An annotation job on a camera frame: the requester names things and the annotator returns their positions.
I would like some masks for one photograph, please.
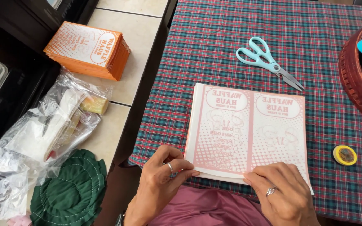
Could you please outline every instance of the green fabric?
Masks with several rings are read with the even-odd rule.
[[[107,170],[88,150],[76,150],[58,177],[34,188],[30,218],[34,226],[89,226],[100,213]]]

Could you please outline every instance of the plaid tablecloth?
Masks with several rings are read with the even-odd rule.
[[[362,224],[362,114],[341,86],[339,52],[362,27],[362,7],[299,0],[179,0],[160,69],[130,161],[143,166],[162,144],[184,150],[195,83],[304,95],[310,181],[318,214]],[[235,56],[258,36],[301,82],[298,92]],[[336,163],[337,145],[353,147],[354,166]],[[193,178],[194,186],[256,198],[249,186]]]

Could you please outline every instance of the plastic bag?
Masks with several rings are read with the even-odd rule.
[[[27,193],[45,178],[58,176],[62,163],[100,122],[82,110],[112,90],[74,78],[61,70],[55,84],[0,139],[0,220],[26,214]]]

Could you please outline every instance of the hand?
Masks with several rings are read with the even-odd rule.
[[[258,166],[244,177],[258,195],[262,213],[273,226],[320,226],[311,191],[297,166],[283,162]],[[269,181],[278,189],[266,197],[268,189],[274,187]]]
[[[163,163],[170,162],[170,167]],[[171,201],[184,181],[199,172],[192,170],[194,165],[184,160],[180,150],[167,145],[160,146],[142,169],[139,187],[135,197],[128,204],[124,226],[144,226],[155,218]]]

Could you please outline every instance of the light blue scissor handle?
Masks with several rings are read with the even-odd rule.
[[[254,40],[257,40],[260,43],[262,43],[265,47],[266,52],[262,51],[262,49],[257,44],[254,43]],[[239,48],[239,49],[237,49],[235,55],[241,62],[243,62],[244,64],[263,67],[264,69],[268,69],[269,71],[271,71],[273,73],[276,73],[280,70],[280,65],[278,63],[276,63],[276,61],[273,59],[272,54],[270,54],[269,46],[263,39],[261,39],[259,37],[252,37],[251,39],[249,39],[248,44],[257,54],[254,54],[247,48],[244,48],[244,47]],[[255,62],[247,61],[247,60],[241,58],[239,52],[243,52],[249,58],[255,60]],[[269,64],[263,62],[261,57],[264,57],[265,59],[267,59],[269,61]]]

